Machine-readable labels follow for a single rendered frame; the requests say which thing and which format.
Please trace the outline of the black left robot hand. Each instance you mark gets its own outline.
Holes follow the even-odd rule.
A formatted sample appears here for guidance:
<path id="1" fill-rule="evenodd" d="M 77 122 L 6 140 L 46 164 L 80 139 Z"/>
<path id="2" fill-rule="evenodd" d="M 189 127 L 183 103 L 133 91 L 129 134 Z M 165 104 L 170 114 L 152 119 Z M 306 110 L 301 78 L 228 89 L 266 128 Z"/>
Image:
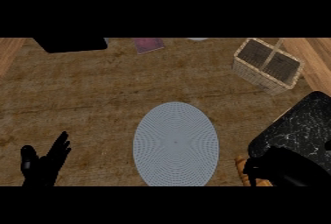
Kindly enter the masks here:
<path id="1" fill-rule="evenodd" d="M 47 154 L 40 157 L 31 145 L 21 148 L 22 187 L 52 187 L 71 152 L 68 133 L 64 131 L 53 142 Z"/>

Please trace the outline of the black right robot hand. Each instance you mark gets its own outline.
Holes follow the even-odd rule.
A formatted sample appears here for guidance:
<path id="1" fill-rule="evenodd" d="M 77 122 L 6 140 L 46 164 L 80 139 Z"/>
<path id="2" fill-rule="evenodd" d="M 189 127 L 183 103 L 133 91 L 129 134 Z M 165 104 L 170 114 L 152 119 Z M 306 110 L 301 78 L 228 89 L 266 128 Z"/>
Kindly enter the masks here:
<path id="1" fill-rule="evenodd" d="M 300 186 L 298 168 L 296 167 L 298 161 L 297 153 L 275 146 L 260 157 L 250 157 L 242 173 L 248 175 L 251 186 L 257 186 L 259 179 L 267 180 L 273 186 Z"/>

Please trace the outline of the golden brown croissant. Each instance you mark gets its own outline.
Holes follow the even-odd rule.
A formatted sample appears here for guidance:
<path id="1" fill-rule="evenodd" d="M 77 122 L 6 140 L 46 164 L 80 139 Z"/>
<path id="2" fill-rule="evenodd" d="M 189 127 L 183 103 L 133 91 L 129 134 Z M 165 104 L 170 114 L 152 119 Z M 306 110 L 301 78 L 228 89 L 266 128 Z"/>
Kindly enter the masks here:
<path id="1" fill-rule="evenodd" d="M 236 170 L 238 170 L 239 178 L 241 178 L 241 181 L 242 181 L 242 185 L 250 186 L 251 183 L 250 183 L 248 175 L 244 174 L 245 161 L 247 161 L 247 159 L 242 156 L 238 156 L 235 158 L 235 165 L 236 165 Z M 272 186 L 272 183 L 269 182 L 267 179 L 257 179 L 256 180 L 256 185 L 257 186 Z"/>

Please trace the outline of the grey oval woven placemat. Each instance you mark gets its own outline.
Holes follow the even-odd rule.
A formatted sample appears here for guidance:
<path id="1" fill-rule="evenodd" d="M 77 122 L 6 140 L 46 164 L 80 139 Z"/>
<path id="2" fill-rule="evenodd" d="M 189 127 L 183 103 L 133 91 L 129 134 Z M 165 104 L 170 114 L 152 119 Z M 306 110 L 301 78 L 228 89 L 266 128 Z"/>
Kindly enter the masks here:
<path id="1" fill-rule="evenodd" d="M 220 155 L 213 122 L 179 101 L 158 105 L 143 116 L 133 137 L 133 161 L 148 186 L 205 186 Z"/>

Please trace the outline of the black marble board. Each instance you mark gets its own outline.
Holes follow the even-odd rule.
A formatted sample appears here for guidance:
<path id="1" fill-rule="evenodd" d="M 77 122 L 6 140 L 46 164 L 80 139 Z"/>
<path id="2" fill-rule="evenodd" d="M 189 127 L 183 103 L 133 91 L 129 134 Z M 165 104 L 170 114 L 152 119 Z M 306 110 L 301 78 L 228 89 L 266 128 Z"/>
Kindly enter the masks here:
<path id="1" fill-rule="evenodd" d="M 331 174 L 331 97 L 312 92 L 290 108 L 248 144 L 248 155 L 259 158 L 275 146 L 309 158 Z"/>

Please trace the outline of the black appliance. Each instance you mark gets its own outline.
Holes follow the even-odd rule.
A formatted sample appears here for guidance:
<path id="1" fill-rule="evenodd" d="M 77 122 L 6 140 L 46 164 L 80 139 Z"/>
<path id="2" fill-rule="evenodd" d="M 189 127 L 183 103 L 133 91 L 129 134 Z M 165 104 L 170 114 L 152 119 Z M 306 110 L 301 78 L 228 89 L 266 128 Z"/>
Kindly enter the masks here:
<path id="1" fill-rule="evenodd" d="M 103 50 L 108 48 L 105 38 L 34 38 L 47 53 L 66 53 Z"/>

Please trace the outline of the pink book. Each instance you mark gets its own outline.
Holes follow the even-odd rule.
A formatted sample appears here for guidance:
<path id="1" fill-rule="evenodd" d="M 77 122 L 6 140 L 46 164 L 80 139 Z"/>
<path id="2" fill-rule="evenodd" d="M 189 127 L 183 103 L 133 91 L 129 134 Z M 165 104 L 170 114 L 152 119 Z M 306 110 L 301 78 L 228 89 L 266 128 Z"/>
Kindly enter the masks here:
<path id="1" fill-rule="evenodd" d="M 163 40 L 160 38 L 134 38 L 133 42 L 137 54 L 152 52 L 164 47 Z"/>

